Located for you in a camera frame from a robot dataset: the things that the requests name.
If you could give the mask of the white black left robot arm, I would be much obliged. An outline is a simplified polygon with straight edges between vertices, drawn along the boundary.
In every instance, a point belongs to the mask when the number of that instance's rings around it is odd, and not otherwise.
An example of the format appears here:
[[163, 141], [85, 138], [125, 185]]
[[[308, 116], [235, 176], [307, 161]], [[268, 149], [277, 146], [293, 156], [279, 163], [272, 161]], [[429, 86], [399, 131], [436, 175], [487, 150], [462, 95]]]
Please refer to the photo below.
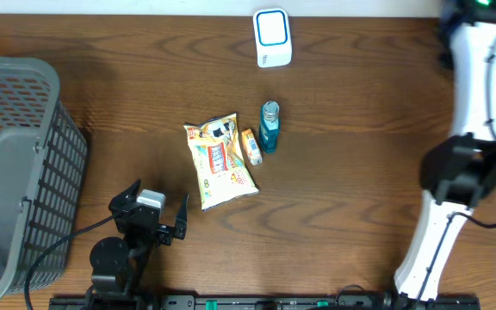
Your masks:
[[183, 240], [187, 232], [187, 205], [183, 197], [175, 224], [160, 222], [165, 195], [140, 188], [140, 181], [115, 196], [108, 205], [118, 237], [97, 242], [90, 253], [91, 281], [101, 295], [129, 296], [138, 286], [152, 250]]

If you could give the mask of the small orange white carton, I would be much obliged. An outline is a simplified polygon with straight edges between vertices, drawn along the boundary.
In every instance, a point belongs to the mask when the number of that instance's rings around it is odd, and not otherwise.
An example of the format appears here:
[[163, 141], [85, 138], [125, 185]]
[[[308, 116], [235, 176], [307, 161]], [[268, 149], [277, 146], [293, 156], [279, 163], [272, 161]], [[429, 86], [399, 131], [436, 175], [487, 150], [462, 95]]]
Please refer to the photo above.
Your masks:
[[263, 162], [263, 157], [253, 132], [250, 129], [246, 129], [242, 132], [241, 138], [245, 153], [250, 163], [252, 165], [261, 164]]

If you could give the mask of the yellow snack bag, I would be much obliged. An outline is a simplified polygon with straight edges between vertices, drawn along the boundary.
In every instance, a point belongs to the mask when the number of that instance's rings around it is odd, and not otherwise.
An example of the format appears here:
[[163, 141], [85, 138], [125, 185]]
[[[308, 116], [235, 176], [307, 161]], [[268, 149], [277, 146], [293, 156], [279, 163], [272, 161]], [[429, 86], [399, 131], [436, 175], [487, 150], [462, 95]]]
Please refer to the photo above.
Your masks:
[[196, 170], [203, 211], [259, 192], [240, 148], [235, 113], [183, 127]]

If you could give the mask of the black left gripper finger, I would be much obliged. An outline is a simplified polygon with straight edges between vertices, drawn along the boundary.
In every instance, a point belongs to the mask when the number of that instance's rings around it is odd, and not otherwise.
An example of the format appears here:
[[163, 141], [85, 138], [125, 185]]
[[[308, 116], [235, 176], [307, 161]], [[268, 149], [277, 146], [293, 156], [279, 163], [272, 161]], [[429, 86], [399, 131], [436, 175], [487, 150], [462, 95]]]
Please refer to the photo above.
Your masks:
[[186, 194], [182, 200], [181, 207], [179, 208], [176, 221], [175, 221], [175, 231], [174, 238], [175, 239], [184, 239], [187, 232], [187, 222], [188, 222], [188, 212], [187, 206], [189, 201], [189, 195]]
[[127, 211], [136, 202], [137, 194], [140, 190], [141, 181], [138, 179], [133, 182], [128, 188], [115, 196], [109, 203], [110, 211]]

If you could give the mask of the teal mouthwash bottle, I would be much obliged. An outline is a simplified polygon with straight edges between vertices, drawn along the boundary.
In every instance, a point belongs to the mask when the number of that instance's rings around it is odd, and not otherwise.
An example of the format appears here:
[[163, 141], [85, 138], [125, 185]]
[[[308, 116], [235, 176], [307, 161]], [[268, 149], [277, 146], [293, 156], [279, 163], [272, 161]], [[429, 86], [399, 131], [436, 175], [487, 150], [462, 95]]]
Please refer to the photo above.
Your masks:
[[280, 133], [280, 106], [277, 102], [266, 102], [260, 112], [259, 139], [262, 149], [267, 153], [276, 151]]

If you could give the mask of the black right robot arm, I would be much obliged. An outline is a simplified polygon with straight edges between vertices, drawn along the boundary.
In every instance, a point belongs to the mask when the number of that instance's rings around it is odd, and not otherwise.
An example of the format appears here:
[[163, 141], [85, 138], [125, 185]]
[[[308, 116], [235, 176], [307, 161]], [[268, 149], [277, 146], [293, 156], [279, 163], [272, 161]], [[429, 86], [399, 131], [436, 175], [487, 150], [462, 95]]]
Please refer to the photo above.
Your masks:
[[421, 161], [422, 208], [408, 252], [394, 273], [392, 309], [477, 308], [441, 301], [439, 280], [479, 202], [496, 188], [496, 0], [449, 0], [441, 6], [441, 65], [453, 73], [454, 115], [448, 138]]

